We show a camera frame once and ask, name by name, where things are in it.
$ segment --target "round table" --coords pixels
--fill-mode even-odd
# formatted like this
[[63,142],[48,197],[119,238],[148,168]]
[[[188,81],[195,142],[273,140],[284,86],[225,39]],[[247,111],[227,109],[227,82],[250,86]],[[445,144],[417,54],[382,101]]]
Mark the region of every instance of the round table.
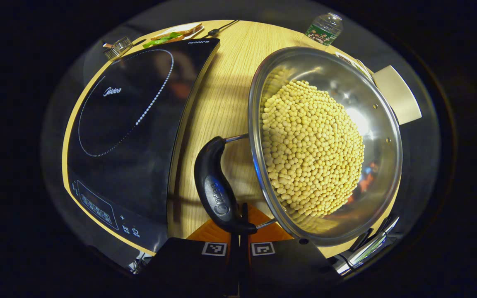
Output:
[[[202,21],[204,29],[194,39],[205,36],[210,30],[219,28],[231,20]],[[159,30],[134,40],[149,40],[165,31]],[[220,49],[211,62],[202,80],[200,89],[193,99],[191,115],[188,115],[187,128],[183,134],[182,149],[176,172],[176,188],[169,198],[167,217],[169,236],[186,238],[208,221],[209,216],[201,205],[193,179],[195,158],[210,139],[215,136],[231,137],[248,132],[248,94],[253,74],[259,64],[278,49],[301,46],[302,32],[264,23],[239,21],[225,27],[216,36],[220,39]],[[143,49],[144,42],[134,46],[125,55]],[[325,49],[319,43],[309,46]],[[333,46],[326,48],[328,53],[339,52],[351,57]],[[94,81],[106,63],[92,79]],[[261,193],[255,175],[251,149],[248,141],[233,142],[226,145],[222,156],[222,170],[233,187],[237,202],[247,202],[270,218],[273,215]],[[389,215],[395,199],[382,217],[373,225],[376,231]],[[319,247],[325,257],[331,257],[351,247],[356,239],[333,247]]]

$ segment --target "bread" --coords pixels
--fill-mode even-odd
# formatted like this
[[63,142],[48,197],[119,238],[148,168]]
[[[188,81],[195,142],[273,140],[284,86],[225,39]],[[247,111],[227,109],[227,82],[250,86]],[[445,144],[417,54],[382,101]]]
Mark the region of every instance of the bread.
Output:
[[150,40],[160,39],[163,36],[168,36],[172,32],[182,34],[182,36],[178,36],[177,38],[171,39],[167,42],[182,40],[185,36],[189,36],[193,34],[194,32],[196,32],[196,30],[198,30],[201,27],[201,25],[202,23],[189,23],[189,24],[172,27],[170,29],[165,30],[164,32],[161,32],[160,34],[152,36]]

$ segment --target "stainless steel wok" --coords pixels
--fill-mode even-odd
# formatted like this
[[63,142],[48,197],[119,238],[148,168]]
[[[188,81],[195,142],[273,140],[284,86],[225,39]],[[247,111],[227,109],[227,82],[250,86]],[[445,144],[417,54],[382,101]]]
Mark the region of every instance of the stainless steel wok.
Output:
[[[364,139],[362,176],[352,200],[322,217],[301,215],[282,206],[270,184],[263,158],[261,104],[292,79],[303,79],[318,90],[328,91],[345,106]],[[272,53],[253,77],[248,121],[248,134],[213,138],[202,148],[195,162],[195,184],[200,200],[210,217],[224,230],[252,234],[264,226],[255,227],[240,217],[233,190],[220,169],[225,144],[246,137],[250,140],[260,187],[274,216],[271,222],[277,221],[295,238],[305,238],[319,246],[347,242],[368,230],[394,198],[402,167],[399,123],[375,84],[344,60],[325,51],[303,47]]]

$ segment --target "bottle label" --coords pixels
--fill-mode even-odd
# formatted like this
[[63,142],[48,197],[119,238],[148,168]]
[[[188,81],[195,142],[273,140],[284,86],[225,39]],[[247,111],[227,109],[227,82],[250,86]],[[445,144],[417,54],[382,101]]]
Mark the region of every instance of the bottle label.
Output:
[[308,36],[310,39],[321,43],[324,46],[330,45],[336,38],[334,34],[331,34],[330,32],[327,32],[314,24],[308,27],[308,30],[305,32],[305,35]]

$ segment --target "small glass cup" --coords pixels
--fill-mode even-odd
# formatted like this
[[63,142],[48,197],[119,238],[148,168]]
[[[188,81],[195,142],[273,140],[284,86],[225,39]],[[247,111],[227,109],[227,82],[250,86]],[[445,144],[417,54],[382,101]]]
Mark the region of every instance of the small glass cup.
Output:
[[134,44],[127,36],[125,36],[114,43],[113,46],[119,49],[121,55],[124,55],[129,49],[132,48],[132,46],[134,46]]
[[117,47],[112,47],[104,50],[104,54],[108,60],[115,60],[122,56],[121,52]]

